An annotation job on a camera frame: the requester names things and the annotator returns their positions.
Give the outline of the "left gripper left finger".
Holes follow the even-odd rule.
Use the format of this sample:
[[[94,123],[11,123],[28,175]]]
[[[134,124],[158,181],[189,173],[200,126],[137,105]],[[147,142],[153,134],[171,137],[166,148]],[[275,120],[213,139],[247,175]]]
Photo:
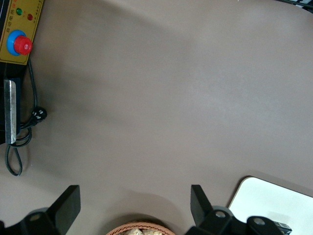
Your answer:
[[[65,235],[81,210],[80,187],[69,186],[45,211],[35,211],[22,221],[24,235]]]

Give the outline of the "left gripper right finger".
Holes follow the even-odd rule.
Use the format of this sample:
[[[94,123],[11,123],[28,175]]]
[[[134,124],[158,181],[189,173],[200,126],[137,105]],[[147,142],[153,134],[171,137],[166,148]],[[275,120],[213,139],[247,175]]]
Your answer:
[[[190,209],[195,225],[189,235],[243,235],[245,224],[237,220],[230,210],[214,207],[200,185],[191,186]]]

